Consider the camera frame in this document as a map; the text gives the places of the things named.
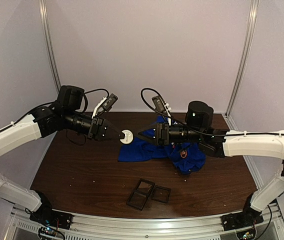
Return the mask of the small round badge brooch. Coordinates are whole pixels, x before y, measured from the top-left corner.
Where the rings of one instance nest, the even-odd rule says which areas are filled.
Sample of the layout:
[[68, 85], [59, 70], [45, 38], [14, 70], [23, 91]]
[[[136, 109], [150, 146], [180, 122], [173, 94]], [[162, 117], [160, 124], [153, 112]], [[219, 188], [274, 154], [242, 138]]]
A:
[[134, 134], [133, 134], [132, 131], [125, 129], [125, 130], [122, 131], [122, 133], [124, 134], [124, 136], [121, 137], [121, 139], [120, 139], [122, 144], [128, 145], [128, 144], [133, 142]]

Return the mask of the blue printed t-shirt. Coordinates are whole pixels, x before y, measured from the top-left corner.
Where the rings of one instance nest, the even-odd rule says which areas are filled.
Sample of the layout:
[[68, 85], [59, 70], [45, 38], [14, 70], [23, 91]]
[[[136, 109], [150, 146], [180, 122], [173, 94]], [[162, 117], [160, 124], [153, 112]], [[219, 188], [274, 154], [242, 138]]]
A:
[[169, 144], [155, 146], [139, 138], [120, 148], [119, 162], [145, 162], [152, 159], [168, 158], [173, 166], [182, 174], [199, 171], [206, 162], [206, 156], [195, 143]]

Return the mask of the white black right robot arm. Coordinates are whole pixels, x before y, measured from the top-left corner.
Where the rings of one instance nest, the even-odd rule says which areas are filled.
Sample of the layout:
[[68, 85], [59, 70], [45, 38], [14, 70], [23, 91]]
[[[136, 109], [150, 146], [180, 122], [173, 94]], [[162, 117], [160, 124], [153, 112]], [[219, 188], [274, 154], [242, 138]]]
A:
[[206, 155], [215, 158], [234, 156], [258, 156], [278, 158], [283, 168], [248, 197], [243, 212], [261, 213], [268, 204], [284, 193], [284, 130], [272, 132], [249, 132], [218, 130], [211, 126], [214, 110], [202, 101], [188, 104], [185, 121], [155, 123], [147, 127], [153, 135], [142, 129], [137, 137], [155, 146], [170, 143], [196, 143]]

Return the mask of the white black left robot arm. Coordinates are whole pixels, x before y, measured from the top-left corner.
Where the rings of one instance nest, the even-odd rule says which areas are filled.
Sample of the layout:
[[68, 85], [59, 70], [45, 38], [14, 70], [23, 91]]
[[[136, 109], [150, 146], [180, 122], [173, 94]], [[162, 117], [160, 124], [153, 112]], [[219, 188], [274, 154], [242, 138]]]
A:
[[[83, 135], [85, 139], [101, 141], [106, 137], [107, 130], [112, 129], [123, 144], [129, 144], [133, 141], [131, 131], [119, 130], [98, 114], [99, 109], [109, 111], [117, 99], [114, 94], [104, 97], [95, 107], [93, 114], [87, 116], [79, 112], [81, 103], [88, 102], [84, 89], [63, 85], [55, 101], [31, 109], [17, 121], [0, 129], [0, 157], [23, 144], [62, 130], [74, 131]], [[21, 187], [1, 174], [0, 198], [35, 213], [49, 211], [52, 208], [44, 194]]]

